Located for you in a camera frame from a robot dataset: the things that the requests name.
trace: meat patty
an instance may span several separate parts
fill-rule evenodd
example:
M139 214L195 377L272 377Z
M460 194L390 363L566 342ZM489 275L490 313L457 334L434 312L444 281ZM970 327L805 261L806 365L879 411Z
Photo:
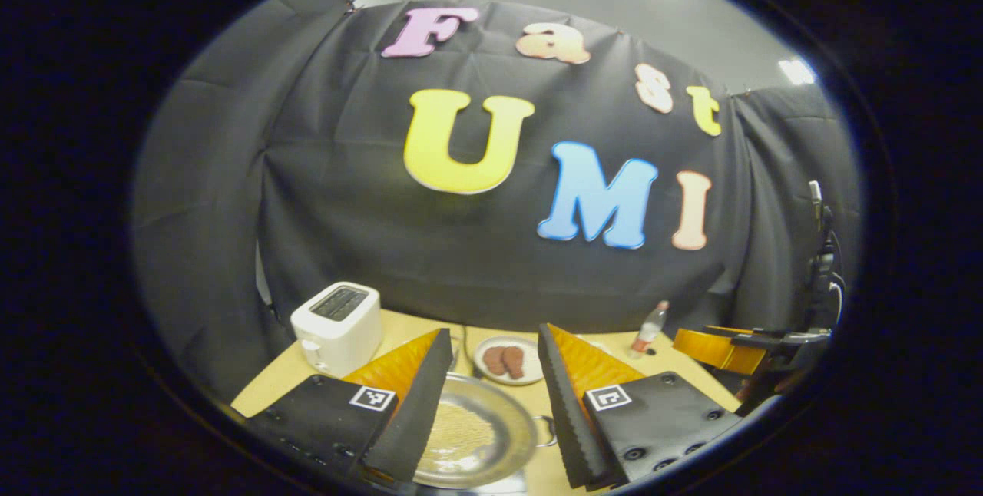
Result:
M502 353L505 353L505 346L492 346L485 350L485 354L482 355L482 360L485 361L488 370L494 375L505 374L505 364L501 360Z
M508 370L508 376L512 379L518 379L524 374L522 373L522 359L524 353L519 346L507 346L505 352L501 354L502 363L505 364L505 369Z

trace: orange wedge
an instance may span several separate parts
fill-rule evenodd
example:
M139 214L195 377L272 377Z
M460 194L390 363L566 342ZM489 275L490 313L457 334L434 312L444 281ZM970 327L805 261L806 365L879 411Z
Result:
M427 335L418 336L403 346L389 350L349 373L342 378L342 381L396 392L399 395L399 402L393 412L395 415L399 412L399 406L406 402L406 395L410 392L417 371L420 370L420 364L427 356L427 351L439 332L440 329L433 329Z
M597 346L572 335L552 324L547 324L554 336L559 355L566 365L566 373L577 396L584 415L584 392L611 385L620 385L644 379L645 375Z
M751 333L746 329L727 331ZM673 348L702 363L742 375L754 373L768 353L765 349L734 345L730 342L729 336L712 335L708 332L690 331L690 329L678 329Z

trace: blue letter m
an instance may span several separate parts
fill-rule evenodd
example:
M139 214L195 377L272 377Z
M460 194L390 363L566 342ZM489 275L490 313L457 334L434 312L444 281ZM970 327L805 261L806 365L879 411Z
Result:
M577 236L573 213L580 209L586 240L594 240L614 216L611 228L604 231L604 244L618 248L638 248L645 244L642 224L649 203L649 188L659 170L645 160L626 161L611 185L604 184L604 173L597 153L583 143L562 141L554 145L559 160L559 181L554 206L537 233L549 240L572 240Z

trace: pan handle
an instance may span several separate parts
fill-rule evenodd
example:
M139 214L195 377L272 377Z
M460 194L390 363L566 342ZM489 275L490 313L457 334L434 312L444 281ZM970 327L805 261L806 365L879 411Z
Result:
M536 444L536 448L543 448L544 446L552 446L556 444L556 427L554 426L554 422L552 421L551 416L534 415L533 419L543 419L544 422L547 422L547 427L548 429L550 429L550 434L552 435L552 439L550 440L550 442L545 444Z

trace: yellow letter u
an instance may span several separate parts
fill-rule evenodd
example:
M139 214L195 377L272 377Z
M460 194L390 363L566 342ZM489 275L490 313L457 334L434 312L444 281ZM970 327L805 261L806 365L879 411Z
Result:
M436 191L473 195L496 188L512 172L519 149L522 121L533 115L530 101L514 97L488 97L491 112L485 157L476 164L461 164L450 157L450 132L457 112L471 103L460 91L425 89L410 97L414 114L403 149L406 170L421 185Z

